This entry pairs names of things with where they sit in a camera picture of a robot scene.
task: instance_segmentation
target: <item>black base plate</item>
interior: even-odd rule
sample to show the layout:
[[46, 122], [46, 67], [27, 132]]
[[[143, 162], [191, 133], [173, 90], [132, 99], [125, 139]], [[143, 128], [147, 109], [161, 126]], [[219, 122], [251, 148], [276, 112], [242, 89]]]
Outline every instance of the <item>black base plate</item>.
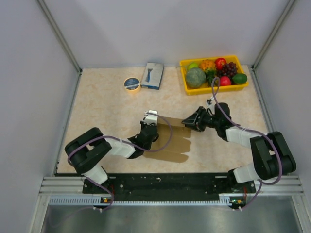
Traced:
[[[228, 187], [227, 173], [111, 173], [105, 187], [116, 201], [206, 201], [219, 200], [220, 193], [244, 193]], [[85, 194], [105, 193], [85, 180]], [[255, 193], [254, 182], [245, 183]]]

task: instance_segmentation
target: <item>avocado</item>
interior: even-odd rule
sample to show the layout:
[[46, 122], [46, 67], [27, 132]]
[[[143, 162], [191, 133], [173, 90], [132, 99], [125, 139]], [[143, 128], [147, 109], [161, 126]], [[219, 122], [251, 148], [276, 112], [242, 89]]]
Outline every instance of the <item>avocado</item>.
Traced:
[[236, 85], [241, 85], [247, 82], [247, 75], [246, 74], [236, 74], [232, 78], [233, 82]]

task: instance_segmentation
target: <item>brown cardboard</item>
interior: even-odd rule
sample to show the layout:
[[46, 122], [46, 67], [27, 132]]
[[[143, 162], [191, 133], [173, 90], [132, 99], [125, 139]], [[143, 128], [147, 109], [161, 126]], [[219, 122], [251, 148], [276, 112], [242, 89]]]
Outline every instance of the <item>brown cardboard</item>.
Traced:
[[[144, 157], [150, 159], [164, 160], [174, 163], [183, 163], [188, 160], [184, 153], [190, 151], [191, 142], [187, 139], [191, 137], [191, 130], [185, 128], [182, 120], [166, 117], [173, 129], [173, 136], [170, 144], [159, 152], [145, 152]], [[170, 137], [170, 128], [165, 121], [158, 119], [157, 129], [159, 139], [152, 143], [151, 150], [156, 150], [165, 145]]]

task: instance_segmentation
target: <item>cable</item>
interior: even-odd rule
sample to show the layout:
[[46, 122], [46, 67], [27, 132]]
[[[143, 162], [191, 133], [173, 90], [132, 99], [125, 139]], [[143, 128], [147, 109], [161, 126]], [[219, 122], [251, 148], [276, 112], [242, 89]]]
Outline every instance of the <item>cable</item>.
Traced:
[[[111, 208], [112, 206], [112, 203], [114, 202], [114, 195], [105, 187], [103, 187], [102, 185], [96, 183], [95, 181], [93, 181], [92, 179], [90, 179], [89, 177], [87, 177], [88, 181], [90, 181], [92, 184], [98, 186], [99, 188], [103, 189], [105, 192], [107, 192], [108, 194], [110, 194], [111, 196], [111, 202], [108, 206], [106, 206], [105, 208], [101, 209], [100, 211], [105, 211], [105, 210], [108, 210], [109, 208]], [[49, 214], [49, 217], [48, 217], [48, 221], [49, 221], [49, 225], [52, 227], [52, 228], [57, 228], [59, 227], [60, 225], [62, 225], [65, 221], [67, 221], [69, 218], [71, 218], [72, 216], [74, 216], [76, 213], [82, 211], [82, 210], [86, 210], [86, 209], [98, 209], [96, 207], [93, 207], [93, 206], [86, 206], [86, 207], [82, 207], [82, 208], [79, 208], [77, 209], [76, 211], [72, 212], [71, 214], [67, 215], [66, 217], [64, 217], [59, 223], [57, 224], [53, 224], [52, 223], [52, 220], [51, 220], [51, 214]]]
[[160, 116], [160, 115], [158, 115], [158, 114], [149, 113], [149, 112], [147, 112], [146, 114], [154, 115], [154, 116], [157, 116], [158, 118], [164, 120], [165, 123], [167, 123], [167, 125], [168, 125], [169, 128], [170, 128], [170, 131], [171, 131], [171, 132], [170, 132], [170, 137], [169, 137], [169, 139], [167, 140], [167, 142], [165, 143], [165, 145], [162, 146], [161, 148], [156, 149], [156, 150], [146, 150], [146, 149], [144, 149], [144, 148], [142, 148], [142, 147], [140, 147], [140, 146], [137, 146], [137, 145], [135, 145], [135, 144], [133, 144], [133, 143], [131, 143], [131, 142], [123, 141], [123, 140], [121, 140], [121, 139], [119, 139], [119, 138], [117, 138], [117, 137], [114, 137], [114, 136], [104, 135], [104, 136], [96, 137], [96, 138], [94, 138], [94, 139], [92, 139], [92, 140], [89, 140], [88, 142], [86, 142], [86, 143], [82, 144], [81, 146], [79, 146], [77, 149], [75, 149], [73, 152], [70, 153], [70, 155], [69, 155], [68, 158], [67, 158], [67, 162], [72, 166], [70, 160], [71, 160], [71, 158], [73, 157], [73, 155], [74, 155], [75, 153], [77, 153], [79, 150], [81, 150], [82, 148], [84, 148], [84, 147], [87, 146], [88, 144], [93, 143], [93, 142], [96, 142], [96, 141], [98, 141], [98, 140], [100, 140], [100, 139], [104, 139], [104, 138], [111, 138], [111, 139], [114, 139], [114, 140], [116, 140], [116, 141], [121, 141], [122, 143], [128, 144], [128, 145], [130, 145], [130, 146], [136, 147], [136, 148], [138, 148], [138, 149], [140, 149], [140, 150], [142, 150], [142, 151], [147, 151], [147, 152], [159, 152], [159, 151], [165, 149], [165, 148], [169, 145], [169, 143], [171, 142], [172, 136], [173, 136], [173, 129], [172, 129], [171, 124], [168, 122], [167, 119], [165, 119], [164, 117], [162, 117], [162, 116]]
[[[95, 141], [98, 141], [98, 140], [100, 140], [100, 139], [104, 139], [104, 138], [111, 138], [111, 139], [114, 139], [114, 140], [117, 140], [117, 141], [121, 141], [122, 143], [131, 145], [131, 146], [134, 146], [134, 147], [136, 147], [136, 148], [138, 148], [138, 149], [140, 149], [140, 150], [142, 150], [142, 151], [158, 152], [158, 151], [163, 150], [164, 148], [166, 148], [166, 147], [169, 145], [169, 143], [170, 143], [171, 140], [172, 140], [172, 136], [173, 136], [173, 129], [172, 129], [172, 126], [171, 126], [171, 124], [168, 122], [167, 119], [165, 119], [164, 117], [162, 117], [162, 116], [160, 116], [160, 115], [158, 115], [158, 114], [149, 113], [149, 112], [147, 112], [147, 114], [154, 115], [154, 116], [157, 116], [157, 117], [161, 118], [162, 120], [165, 121], [165, 123], [167, 123], [167, 125], [168, 125], [169, 128], [170, 128], [170, 131], [171, 131], [170, 137], [169, 137], [168, 141], [165, 143], [165, 145], [162, 146], [161, 148], [156, 149], [156, 150], [146, 150], [146, 149], [144, 149], [144, 148], [142, 148], [142, 147], [139, 147], [139, 146], [137, 146], [137, 145], [135, 145], [135, 144], [133, 144], [133, 143], [131, 143], [131, 142], [123, 141], [123, 140], [121, 140], [121, 139], [119, 139], [119, 138], [116, 138], [116, 137], [113, 137], [113, 136], [104, 135], [104, 136], [96, 137], [96, 138], [94, 138], [94, 139], [92, 139], [92, 140], [90, 140], [90, 141], [84, 143], [83, 145], [79, 146], [79, 147], [78, 147], [77, 149], [75, 149], [72, 153], [70, 153], [70, 155], [68, 156], [67, 162], [72, 166], [72, 163], [71, 163], [70, 160], [71, 160], [71, 158], [73, 157], [73, 155], [74, 155], [75, 153], [77, 153], [79, 150], [81, 150], [81, 149], [84, 148], [85, 146], [89, 145], [90, 143], [95, 142]], [[102, 209], [102, 210], [105, 211], [105, 210], [111, 208], [112, 203], [114, 202], [114, 195], [113, 195], [113, 193], [111, 193], [107, 188], [105, 188], [105, 187], [103, 187], [102, 185], [96, 183], [95, 181], [93, 181], [93, 180], [90, 179], [89, 177], [87, 177], [87, 180], [90, 181], [90, 182], [91, 182], [92, 184], [94, 184], [95, 186], [97, 186], [97, 187], [101, 188], [102, 190], [104, 190], [106, 193], [110, 194], [110, 196], [111, 196], [111, 202], [110, 202], [110, 204], [109, 204], [107, 207], [105, 207], [105, 208]], [[50, 224], [50, 226], [51, 226], [52, 228], [57, 228], [57, 227], [59, 227], [63, 222], [65, 222], [66, 220], [68, 220], [69, 218], [71, 218], [72, 216], [74, 216], [77, 212], [79, 212], [79, 211], [81, 211], [81, 210], [85, 210], [85, 209], [91, 209], [91, 208], [93, 209], [93, 207], [90, 207], [90, 206], [82, 207], [82, 208], [76, 210], [75, 212], [69, 214], [68, 216], [66, 216], [61, 222], [59, 222], [59, 223], [57, 223], [57, 224], [53, 224], [52, 221], [51, 221], [51, 216], [49, 216], [49, 224]]]
[[246, 187], [243, 187], [243, 191], [244, 191], [243, 199], [246, 200], [246, 198], [247, 198], [247, 189], [246, 189]]
[[213, 115], [212, 110], [211, 110], [210, 108], [207, 109], [207, 113], [208, 113], [210, 116]]
[[[214, 83], [215, 83], [215, 80], [218, 80], [217, 82], [217, 90], [216, 90], [216, 93], [214, 92]], [[256, 133], [256, 134], [259, 134], [260, 136], [264, 137], [264, 139], [267, 140], [267, 142], [271, 145], [273, 151], [275, 152], [276, 154], [276, 159], [277, 159], [277, 164], [278, 164], [278, 176], [276, 178], [275, 181], [271, 182], [271, 183], [266, 183], [262, 180], [259, 180], [260, 182], [260, 185], [259, 185], [259, 188], [257, 190], [257, 192], [255, 193], [255, 195], [253, 196], [253, 198], [244, 206], [241, 208], [241, 210], [243, 210], [244, 208], [246, 208], [250, 203], [252, 203], [254, 201], [254, 199], [257, 197], [257, 195], [259, 194], [260, 190], [261, 190], [261, 187], [262, 187], [262, 184], [265, 184], [265, 185], [274, 185], [276, 183], [278, 183], [282, 177], [282, 162], [281, 162], [281, 158], [280, 158], [280, 155], [275, 147], [275, 145], [273, 144], [272, 140], [270, 138], [268, 138], [267, 135], [263, 134], [262, 132], [259, 132], [257, 130], [250, 130], [250, 129], [245, 129], [243, 127], [241, 127], [240, 125], [236, 124], [235, 122], [233, 122], [230, 117], [224, 112], [224, 110], [221, 108], [220, 104], [218, 103], [217, 99], [216, 99], [216, 94], [218, 93], [218, 90], [219, 90], [219, 85], [220, 85], [220, 79], [218, 77], [215, 77], [211, 83], [211, 86], [212, 86], [212, 94], [213, 94], [213, 97], [214, 97], [214, 100], [218, 106], [218, 108], [220, 109], [220, 111], [222, 112], [222, 114], [225, 116], [225, 118], [227, 118], [227, 120], [229, 122], [231, 122], [235, 127], [238, 127], [239, 129], [241, 130], [245, 130], [247, 132], [251, 132], [251, 133]]]

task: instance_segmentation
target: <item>blue label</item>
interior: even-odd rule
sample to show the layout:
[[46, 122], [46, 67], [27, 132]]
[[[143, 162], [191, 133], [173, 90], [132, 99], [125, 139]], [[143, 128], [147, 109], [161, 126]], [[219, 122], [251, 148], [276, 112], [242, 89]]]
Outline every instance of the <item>blue label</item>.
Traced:
[[124, 82], [124, 87], [128, 90], [135, 90], [139, 87], [139, 80], [136, 78], [130, 78]]

